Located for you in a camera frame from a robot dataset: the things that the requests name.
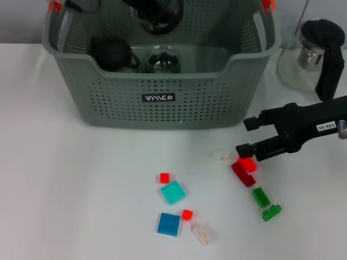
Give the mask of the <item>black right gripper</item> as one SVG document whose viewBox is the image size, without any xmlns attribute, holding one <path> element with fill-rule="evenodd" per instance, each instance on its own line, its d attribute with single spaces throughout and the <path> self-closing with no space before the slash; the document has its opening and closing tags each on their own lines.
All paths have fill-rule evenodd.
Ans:
<svg viewBox="0 0 347 260">
<path fill-rule="evenodd" d="M 263 110 L 258 117 L 243 121 L 247 131 L 274 125 L 277 136 L 235 148 L 241 159 L 255 157 L 257 161 L 283 153 L 295 153 L 311 139 L 338 133 L 341 121 L 346 121 L 346 96 L 309 106 L 289 103 L 280 108 Z"/>
</svg>

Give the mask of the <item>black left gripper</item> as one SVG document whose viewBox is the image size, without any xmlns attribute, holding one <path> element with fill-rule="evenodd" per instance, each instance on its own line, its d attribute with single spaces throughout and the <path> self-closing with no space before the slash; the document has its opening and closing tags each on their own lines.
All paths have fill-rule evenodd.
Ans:
<svg viewBox="0 0 347 260">
<path fill-rule="evenodd" d="M 137 10 L 138 13 L 147 14 L 147 2 L 145 0 L 123 0 L 123 2 Z"/>
</svg>

